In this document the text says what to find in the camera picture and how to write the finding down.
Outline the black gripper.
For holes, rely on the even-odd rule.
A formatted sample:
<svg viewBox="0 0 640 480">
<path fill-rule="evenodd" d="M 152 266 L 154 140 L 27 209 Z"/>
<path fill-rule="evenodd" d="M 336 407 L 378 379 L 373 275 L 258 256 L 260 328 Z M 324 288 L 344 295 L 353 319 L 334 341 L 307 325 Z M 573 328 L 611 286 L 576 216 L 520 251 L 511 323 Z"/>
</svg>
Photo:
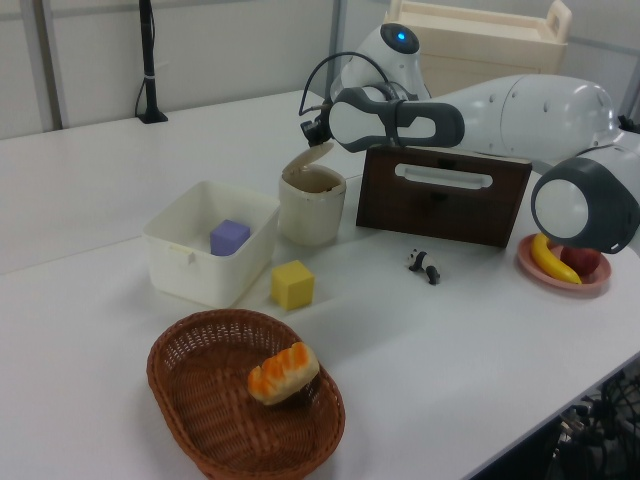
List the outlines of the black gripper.
<svg viewBox="0 0 640 480">
<path fill-rule="evenodd" d="M 319 115 L 313 121 L 305 121 L 301 124 L 302 133 L 309 140 L 310 148 L 323 145 L 331 139 L 329 111 L 329 107 L 322 107 Z"/>
</svg>

